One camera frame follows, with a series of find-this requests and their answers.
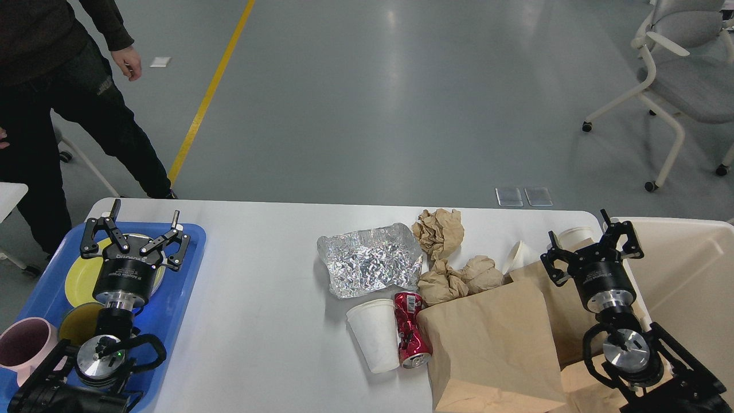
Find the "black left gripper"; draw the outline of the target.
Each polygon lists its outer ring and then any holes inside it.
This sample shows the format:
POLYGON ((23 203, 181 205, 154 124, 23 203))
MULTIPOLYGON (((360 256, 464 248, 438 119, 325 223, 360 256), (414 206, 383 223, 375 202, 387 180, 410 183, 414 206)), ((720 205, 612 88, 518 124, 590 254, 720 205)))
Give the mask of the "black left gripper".
POLYGON ((155 271, 158 266, 178 272, 186 256, 191 237, 178 223, 180 211, 173 212, 170 230, 155 239, 141 240, 125 237, 117 227, 121 199, 115 199, 107 217, 88 219, 80 245, 82 259, 101 257, 103 259, 99 276, 93 289, 95 300, 106 304, 116 293, 134 297, 133 307, 144 307, 150 301, 154 287, 155 271), (95 234, 105 231, 112 244, 99 253, 95 234), (162 252, 171 244, 178 244, 178 251, 162 261, 162 252))

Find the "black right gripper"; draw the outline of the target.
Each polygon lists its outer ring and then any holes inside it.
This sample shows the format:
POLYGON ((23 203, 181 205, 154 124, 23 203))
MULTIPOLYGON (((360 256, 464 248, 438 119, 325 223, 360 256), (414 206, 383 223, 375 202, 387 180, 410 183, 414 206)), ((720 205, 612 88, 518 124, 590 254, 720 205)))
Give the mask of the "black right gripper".
POLYGON ((574 252, 564 249, 556 234, 550 231, 550 247, 540 256, 550 281, 561 287, 573 279, 582 305, 595 314, 613 307, 629 307, 635 302, 637 294, 622 261, 645 256, 632 222, 613 222, 605 209, 600 214, 606 229, 598 246, 575 251, 574 261, 574 252), (556 267, 556 262, 566 264, 565 269, 556 267))

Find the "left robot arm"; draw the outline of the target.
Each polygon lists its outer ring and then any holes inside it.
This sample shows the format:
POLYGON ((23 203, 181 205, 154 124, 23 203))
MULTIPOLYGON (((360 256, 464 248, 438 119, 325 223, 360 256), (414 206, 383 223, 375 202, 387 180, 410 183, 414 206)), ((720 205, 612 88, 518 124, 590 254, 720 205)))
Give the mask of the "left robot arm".
POLYGON ((2 334, 2 368, 16 374, 18 389, 8 412, 130 412, 145 396, 129 389, 136 375, 167 361, 165 340, 134 325, 157 290, 157 275, 184 265, 191 236, 173 212, 157 237, 125 233, 118 226, 121 201, 81 233, 79 259, 98 261, 90 293, 99 304, 91 334, 62 337, 44 317, 22 319, 2 334))

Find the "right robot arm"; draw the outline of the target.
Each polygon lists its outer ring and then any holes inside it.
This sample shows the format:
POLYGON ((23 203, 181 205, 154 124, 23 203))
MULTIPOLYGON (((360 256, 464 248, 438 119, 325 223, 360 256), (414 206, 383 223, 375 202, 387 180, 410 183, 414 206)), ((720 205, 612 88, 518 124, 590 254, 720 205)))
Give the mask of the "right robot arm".
POLYGON ((600 240, 576 251, 562 248, 549 232, 540 256, 551 282, 573 280, 595 326, 584 333, 582 355, 590 376, 626 399, 621 412, 731 412, 726 387, 657 322, 644 329, 633 305, 634 285, 623 263, 642 259, 630 221, 613 222, 601 212, 606 230, 600 240))

